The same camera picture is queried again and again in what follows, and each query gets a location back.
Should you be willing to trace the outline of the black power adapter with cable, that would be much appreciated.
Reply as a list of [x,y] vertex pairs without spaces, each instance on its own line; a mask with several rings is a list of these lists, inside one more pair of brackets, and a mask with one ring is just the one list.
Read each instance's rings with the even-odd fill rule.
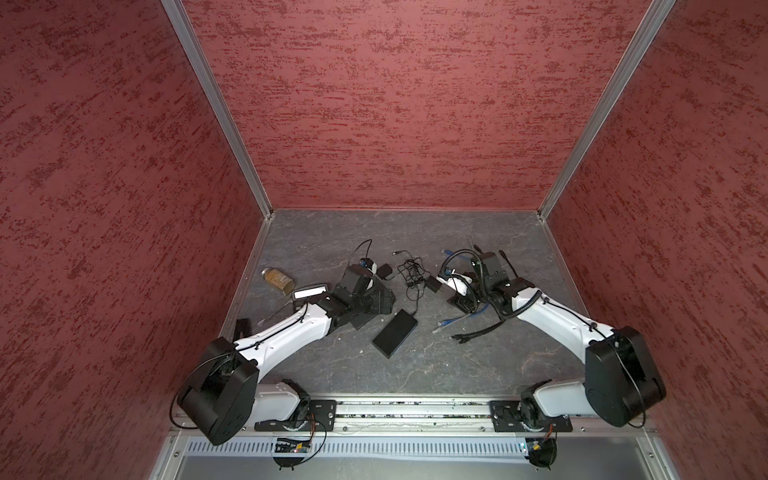
[[413,305],[411,314],[416,316],[421,298],[430,285],[431,274],[424,267],[423,259],[408,250],[396,250],[392,256],[398,260],[396,274],[403,281],[406,300]]

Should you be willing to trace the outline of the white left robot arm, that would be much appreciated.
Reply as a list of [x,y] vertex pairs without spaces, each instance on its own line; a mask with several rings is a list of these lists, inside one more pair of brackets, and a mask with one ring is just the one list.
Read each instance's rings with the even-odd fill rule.
[[219,337],[206,346],[199,365],[178,390],[175,404],[214,446],[245,426],[279,422],[290,430],[312,429],[311,397],[296,382],[262,380],[281,362],[340,327],[356,329],[388,315],[395,295],[382,280],[391,272],[362,258],[348,266],[331,291],[304,299],[289,317],[250,337]]

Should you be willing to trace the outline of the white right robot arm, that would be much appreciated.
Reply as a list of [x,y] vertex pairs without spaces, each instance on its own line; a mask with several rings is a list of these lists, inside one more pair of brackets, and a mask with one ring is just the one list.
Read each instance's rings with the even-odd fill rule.
[[583,374],[576,379],[543,380],[521,393],[512,418],[524,430],[542,432],[556,420],[572,416],[642,428],[649,409],[666,398],[660,371],[638,330],[595,321],[554,300],[518,275],[505,253],[458,250],[443,261],[437,279],[454,290],[466,313],[488,306],[497,316],[488,327],[453,335],[454,342],[469,343],[519,320],[557,341],[582,363]]

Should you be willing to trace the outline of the black network switch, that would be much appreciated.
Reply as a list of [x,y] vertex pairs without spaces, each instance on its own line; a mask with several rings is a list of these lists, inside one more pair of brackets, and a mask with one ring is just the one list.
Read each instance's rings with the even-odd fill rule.
[[412,314],[401,309],[374,337],[372,345],[387,359],[390,359],[417,325],[418,320]]

